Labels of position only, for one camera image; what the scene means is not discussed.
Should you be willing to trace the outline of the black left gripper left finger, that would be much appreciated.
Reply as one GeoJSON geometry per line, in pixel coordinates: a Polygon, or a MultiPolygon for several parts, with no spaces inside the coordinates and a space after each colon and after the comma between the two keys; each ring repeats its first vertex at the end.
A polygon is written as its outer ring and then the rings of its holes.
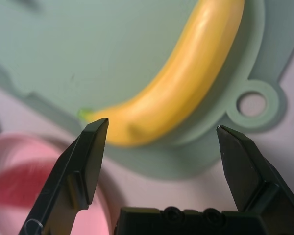
{"type": "Polygon", "coordinates": [[[76,215],[92,204],[108,128],[108,119],[88,124],[57,159],[29,212],[21,235],[69,235],[76,215]]]}

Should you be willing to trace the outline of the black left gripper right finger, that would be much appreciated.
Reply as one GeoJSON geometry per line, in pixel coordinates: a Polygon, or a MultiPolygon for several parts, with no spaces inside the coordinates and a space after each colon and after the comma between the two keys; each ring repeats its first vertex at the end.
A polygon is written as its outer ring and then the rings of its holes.
{"type": "Polygon", "coordinates": [[[244,134],[217,127],[226,181],[236,207],[253,218],[256,235],[294,235],[294,194],[256,144],[244,134]]]}

